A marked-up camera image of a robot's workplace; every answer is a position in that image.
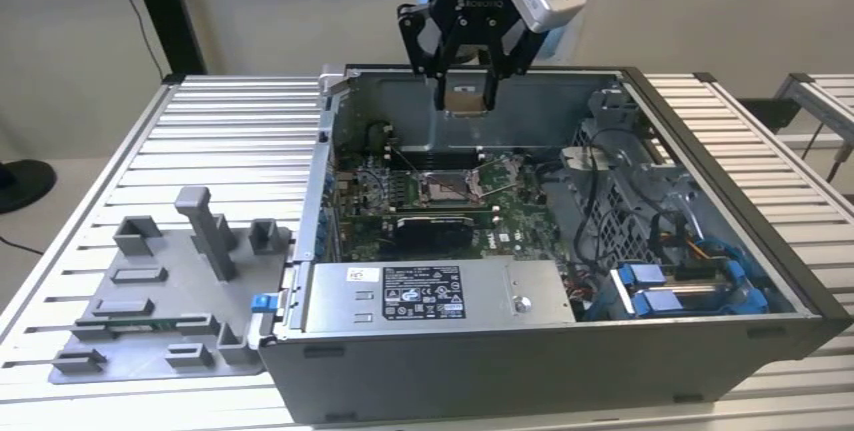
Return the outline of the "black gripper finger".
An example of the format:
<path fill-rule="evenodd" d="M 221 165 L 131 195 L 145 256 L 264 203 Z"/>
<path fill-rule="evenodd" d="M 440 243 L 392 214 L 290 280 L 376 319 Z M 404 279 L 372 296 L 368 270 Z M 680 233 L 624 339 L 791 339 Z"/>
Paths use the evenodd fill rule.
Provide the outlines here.
<path fill-rule="evenodd" d="M 500 81 L 526 73 L 542 43 L 544 34 L 530 31 L 521 19 L 505 29 L 497 25 L 486 26 L 485 46 L 489 61 L 482 91 L 485 110 L 490 111 L 494 108 Z"/>
<path fill-rule="evenodd" d="M 446 73 L 457 51 L 473 43 L 473 19 L 457 2 L 397 6 L 397 26 L 412 72 L 432 78 L 433 104 L 444 110 L 448 101 Z"/>

